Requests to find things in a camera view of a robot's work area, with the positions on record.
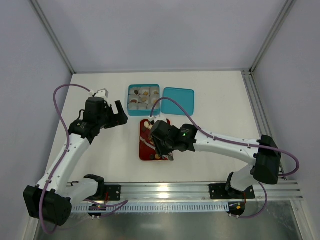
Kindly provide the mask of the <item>stainless steel tongs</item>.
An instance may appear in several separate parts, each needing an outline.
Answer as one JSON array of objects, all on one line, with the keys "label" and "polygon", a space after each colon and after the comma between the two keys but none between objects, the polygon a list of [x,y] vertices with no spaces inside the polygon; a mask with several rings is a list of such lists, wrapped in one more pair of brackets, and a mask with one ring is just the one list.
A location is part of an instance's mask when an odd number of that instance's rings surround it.
[{"label": "stainless steel tongs", "polygon": [[174,157],[173,154],[170,153],[169,155],[159,155],[156,152],[156,148],[153,144],[150,144],[147,140],[143,137],[139,137],[139,158],[142,161],[173,161]]}]

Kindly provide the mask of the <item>teal tin lid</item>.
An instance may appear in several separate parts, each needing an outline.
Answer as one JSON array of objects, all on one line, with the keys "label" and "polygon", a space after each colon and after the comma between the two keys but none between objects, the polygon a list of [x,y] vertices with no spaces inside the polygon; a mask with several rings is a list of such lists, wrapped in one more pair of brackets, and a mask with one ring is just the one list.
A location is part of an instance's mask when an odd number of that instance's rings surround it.
[{"label": "teal tin lid", "polygon": [[[194,114],[195,92],[193,89],[166,87],[162,96],[176,101],[190,116]],[[184,115],[184,112],[168,99],[161,101],[161,112],[168,115]]]}]

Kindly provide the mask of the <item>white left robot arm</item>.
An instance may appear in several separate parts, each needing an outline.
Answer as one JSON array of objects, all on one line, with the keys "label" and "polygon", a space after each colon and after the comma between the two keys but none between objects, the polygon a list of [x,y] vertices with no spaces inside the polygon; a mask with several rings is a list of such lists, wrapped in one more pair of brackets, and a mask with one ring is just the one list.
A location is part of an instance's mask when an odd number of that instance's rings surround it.
[{"label": "white left robot arm", "polygon": [[89,97],[82,119],[71,123],[64,149],[53,165],[35,185],[28,185],[23,198],[32,218],[62,226],[68,220],[72,207],[86,199],[100,200],[105,196],[104,178],[87,174],[75,186],[67,187],[68,180],[80,158],[91,146],[102,129],[125,125],[128,117],[121,101],[115,102],[117,113],[102,97]]}]

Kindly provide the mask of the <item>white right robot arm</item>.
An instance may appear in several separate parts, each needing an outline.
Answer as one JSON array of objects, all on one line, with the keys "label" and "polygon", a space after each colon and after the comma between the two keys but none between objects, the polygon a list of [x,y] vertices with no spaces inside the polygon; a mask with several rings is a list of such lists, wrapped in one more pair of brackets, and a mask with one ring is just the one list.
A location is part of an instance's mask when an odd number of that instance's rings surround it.
[{"label": "white right robot arm", "polygon": [[150,137],[156,153],[160,156],[169,156],[173,151],[207,152],[246,163],[245,167],[231,172],[227,178],[225,191],[232,199],[241,198],[244,192],[256,183],[278,183],[282,154],[270,136],[240,139],[214,135],[193,124],[184,124],[177,128],[165,120],[154,120]]}]

